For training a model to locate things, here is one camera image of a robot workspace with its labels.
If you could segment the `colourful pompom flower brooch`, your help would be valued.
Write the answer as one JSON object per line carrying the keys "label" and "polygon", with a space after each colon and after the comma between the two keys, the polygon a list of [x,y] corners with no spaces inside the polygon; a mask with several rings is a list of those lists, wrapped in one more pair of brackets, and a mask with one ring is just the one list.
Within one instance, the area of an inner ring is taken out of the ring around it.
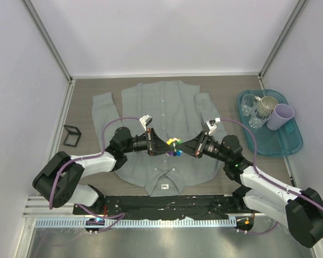
{"label": "colourful pompom flower brooch", "polygon": [[182,140],[179,138],[170,138],[167,141],[167,144],[170,147],[172,147],[172,151],[167,152],[166,155],[173,156],[173,157],[180,156],[182,154],[182,151],[177,148],[177,145],[179,145],[181,143],[182,143]]}

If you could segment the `grey button-up shirt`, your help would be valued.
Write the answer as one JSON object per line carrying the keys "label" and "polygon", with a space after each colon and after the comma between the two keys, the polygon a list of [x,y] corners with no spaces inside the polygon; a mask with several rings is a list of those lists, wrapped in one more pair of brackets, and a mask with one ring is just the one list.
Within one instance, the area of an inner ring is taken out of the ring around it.
{"label": "grey button-up shirt", "polygon": [[[220,115],[208,93],[198,85],[182,81],[140,83],[121,92],[123,121],[112,94],[93,97],[92,116],[101,148],[108,146],[120,126],[127,127],[133,136],[143,131],[138,118],[152,117],[151,126],[163,141],[178,138],[185,142],[195,138],[205,122]],[[149,156],[146,152],[128,153],[127,162],[116,171],[124,181],[143,187],[151,197],[175,196],[184,187],[208,182],[214,178],[223,162],[208,156],[200,159],[181,154]]]}

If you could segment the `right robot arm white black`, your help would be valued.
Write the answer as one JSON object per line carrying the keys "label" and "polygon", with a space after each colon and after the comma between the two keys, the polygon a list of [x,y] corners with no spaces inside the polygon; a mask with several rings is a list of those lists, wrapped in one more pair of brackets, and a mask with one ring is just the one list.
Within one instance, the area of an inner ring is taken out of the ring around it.
{"label": "right robot arm white black", "polygon": [[262,172],[242,155],[236,136],[227,135],[218,143],[201,132],[176,148],[197,158],[206,155],[224,163],[227,177],[240,184],[232,199],[236,211],[251,209],[267,215],[307,248],[323,239],[323,200],[319,193],[287,185]]}

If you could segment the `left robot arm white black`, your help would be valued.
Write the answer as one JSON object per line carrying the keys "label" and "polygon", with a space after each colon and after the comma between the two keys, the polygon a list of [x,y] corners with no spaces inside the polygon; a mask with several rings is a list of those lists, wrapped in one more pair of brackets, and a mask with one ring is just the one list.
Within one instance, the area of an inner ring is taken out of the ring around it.
{"label": "left robot arm white black", "polygon": [[112,172],[127,162],[127,153],[146,151],[150,156],[174,151],[162,141],[153,128],[132,137],[127,127],[118,128],[103,153],[72,157],[58,152],[33,180],[32,186],[51,204],[59,208],[80,194],[79,181],[88,175]]}

